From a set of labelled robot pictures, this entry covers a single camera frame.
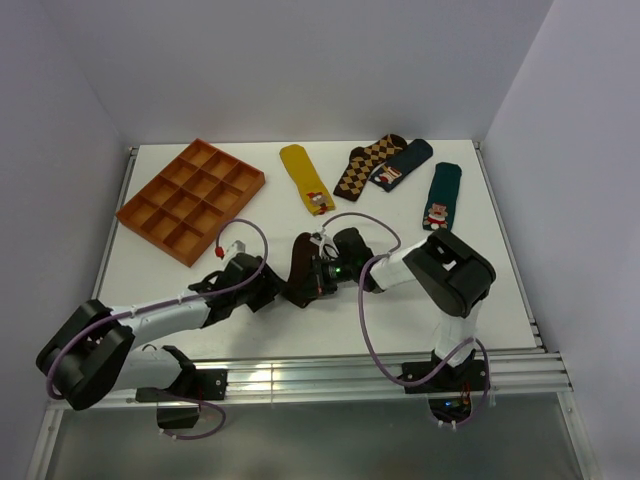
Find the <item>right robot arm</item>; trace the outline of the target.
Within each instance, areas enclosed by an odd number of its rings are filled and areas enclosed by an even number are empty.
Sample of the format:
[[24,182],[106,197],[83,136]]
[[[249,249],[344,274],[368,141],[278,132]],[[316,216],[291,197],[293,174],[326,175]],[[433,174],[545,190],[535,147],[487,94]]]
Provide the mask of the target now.
[[301,308],[335,293],[345,282],[379,294],[417,282],[441,313],[433,351],[435,383],[452,390],[468,374],[480,304],[496,280],[490,262],[448,230],[436,230],[406,249],[376,259],[359,230],[350,227],[331,241],[322,233],[301,234],[294,243],[287,281],[289,300]]

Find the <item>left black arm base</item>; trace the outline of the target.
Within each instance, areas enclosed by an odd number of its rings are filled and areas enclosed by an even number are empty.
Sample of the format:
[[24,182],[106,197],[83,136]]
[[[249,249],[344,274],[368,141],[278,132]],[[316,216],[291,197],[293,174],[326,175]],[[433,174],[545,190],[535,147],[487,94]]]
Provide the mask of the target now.
[[[137,389],[135,401],[157,405],[156,423],[164,434],[175,435],[181,440],[201,439],[219,432],[226,423],[226,412],[216,401],[225,399],[227,385],[226,369],[195,369],[181,374],[168,388]],[[211,411],[219,417],[218,424],[211,431],[182,433],[182,430],[193,429],[199,420],[204,419],[204,414]]]

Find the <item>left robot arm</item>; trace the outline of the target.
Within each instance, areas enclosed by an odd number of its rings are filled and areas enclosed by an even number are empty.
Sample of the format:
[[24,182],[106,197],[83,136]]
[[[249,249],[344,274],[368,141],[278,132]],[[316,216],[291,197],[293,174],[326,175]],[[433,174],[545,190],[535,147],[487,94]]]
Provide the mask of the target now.
[[192,360],[175,346],[146,351],[144,345],[212,326],[242,305],[257,312],[283,285],[261,257],[238,253],[174,299],[121,309],[91,299],[40,351],[36,366],[49,392],[76,411],[127,389],[158,399],[199,399],[206,388]]

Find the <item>brown striped-cuff sock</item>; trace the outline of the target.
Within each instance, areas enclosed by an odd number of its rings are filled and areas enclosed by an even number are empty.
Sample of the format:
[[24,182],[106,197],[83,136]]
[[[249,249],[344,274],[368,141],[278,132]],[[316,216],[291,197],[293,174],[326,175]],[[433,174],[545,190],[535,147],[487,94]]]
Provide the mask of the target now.
[[299,308],[306,308],[317,298],[318,284],[313,272],[313,258],[319,253],[311,234],[299,234],[292,247],[289,277],[282,295]]

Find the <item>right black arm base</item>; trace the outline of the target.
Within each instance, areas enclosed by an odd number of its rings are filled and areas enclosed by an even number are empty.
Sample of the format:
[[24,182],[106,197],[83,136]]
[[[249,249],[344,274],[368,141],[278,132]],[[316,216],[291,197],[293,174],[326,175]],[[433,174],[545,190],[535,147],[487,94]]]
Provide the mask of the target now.
[[404,393],[445,394],[445,397],[429,399],[429,409],[440,427],[455,430],[476,411],[472,395],[482,394],[477,402],[482,406],[489,397],[490,386],[485,363],[470,358],[457,367],[445,365],[429,382],[404,387]]

